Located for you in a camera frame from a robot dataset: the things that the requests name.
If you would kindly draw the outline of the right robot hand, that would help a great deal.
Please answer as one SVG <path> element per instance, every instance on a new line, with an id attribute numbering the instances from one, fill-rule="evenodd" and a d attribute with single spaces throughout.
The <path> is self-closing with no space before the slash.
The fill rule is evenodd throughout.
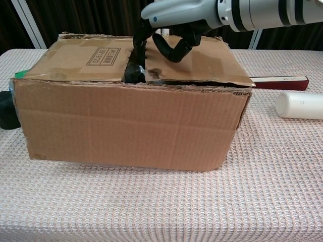
<path id="1" fill-rule="evenodd" d="M 148 4 L 141 11 L 141 18 L 133 36 L 134 52 L 141 65 L 145 64 L 146 43 L 152 37 L 157 49 L 169 61 L 179 63 L 195 46 L 202 35 L 222 27 L 218 13 L 219 0 L 160 0 Z M 156 33 L 169 28 L 181 37 L 172 48 Z"/>

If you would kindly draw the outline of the brown cardboard box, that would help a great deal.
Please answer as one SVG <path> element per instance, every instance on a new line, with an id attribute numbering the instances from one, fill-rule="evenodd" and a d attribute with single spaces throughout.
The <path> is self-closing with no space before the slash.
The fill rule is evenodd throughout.
<path id="1" fill-rule="evenodd" d="M 179 63 L 130 36 L 63 33 L 10 91 L 31 159 L 211 171 L 224 162 L 254 82 L 220 38 Z"/>

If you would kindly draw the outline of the black pleated curtain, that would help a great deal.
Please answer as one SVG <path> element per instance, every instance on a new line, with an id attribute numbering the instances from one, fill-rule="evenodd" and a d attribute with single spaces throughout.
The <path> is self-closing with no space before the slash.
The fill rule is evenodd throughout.
<path id="1" fill-rule="evenodd" d="M 131 36 L 154 0 L 25 0 L 46 47 L 62 32 Z M 323 51 L 323 23 L 263 30 L 260 50 Z M 0 0 L 0 55 L 34 48 L 11 0 Z"/>

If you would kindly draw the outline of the red and cream long case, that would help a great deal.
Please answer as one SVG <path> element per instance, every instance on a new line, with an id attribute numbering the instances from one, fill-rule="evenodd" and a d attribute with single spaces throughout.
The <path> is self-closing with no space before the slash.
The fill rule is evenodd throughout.
<path id="1" fill-rule="evenodd" d="M 309 79 L 306 76 L 250 77 L 257 89 L 306 90 Z"/>

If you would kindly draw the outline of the white cylindrical bottle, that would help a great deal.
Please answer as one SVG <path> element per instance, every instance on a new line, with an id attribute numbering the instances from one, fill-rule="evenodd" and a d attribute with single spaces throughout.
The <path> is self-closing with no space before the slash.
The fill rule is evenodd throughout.
<path id="1" fill-rule="evenodd" d="M 282 118 L 323 120 L 323 94 L 283 92 L 276 99 L 275 110 Z"/>

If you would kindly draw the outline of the pink white woven tablecloth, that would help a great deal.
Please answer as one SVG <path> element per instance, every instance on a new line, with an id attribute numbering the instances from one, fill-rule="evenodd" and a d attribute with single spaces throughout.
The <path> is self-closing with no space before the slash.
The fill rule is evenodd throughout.
<path id="1" fill-rule="evenodd" d="M 323 120 L 256 89 L 218 170 L 30 160 L 0 129 L 0 241 L 323 242 Z"/>

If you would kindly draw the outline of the black cylindrical container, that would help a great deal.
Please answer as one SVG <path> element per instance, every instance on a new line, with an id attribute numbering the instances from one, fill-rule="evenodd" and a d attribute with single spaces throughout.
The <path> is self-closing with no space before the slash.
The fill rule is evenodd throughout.
<path id="1" fill-rule="evenodd" d="M 10 91 L 0 92 L 0 128 L 13 130 L 20 128 L 15 106 Z"/>

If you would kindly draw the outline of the white slanted frame pole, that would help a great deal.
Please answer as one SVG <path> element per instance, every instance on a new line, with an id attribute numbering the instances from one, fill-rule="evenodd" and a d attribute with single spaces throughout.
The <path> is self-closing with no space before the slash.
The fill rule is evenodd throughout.
<path id="1" fill-rule="evenodd" d="M 11 0 L 22 24 L 36 49 L 47 49 L 26 0 Z"/>
<path id="2" fill-rule="evenodd" d="M 262 31 L 263 31 L 262 29 L 253 31 L 253 34 L 252 34 L 248 49 L 253 49 L 253 50 L 257 49 L 259 40 L 260 40 L 261 35 L 262 35 Z"/>

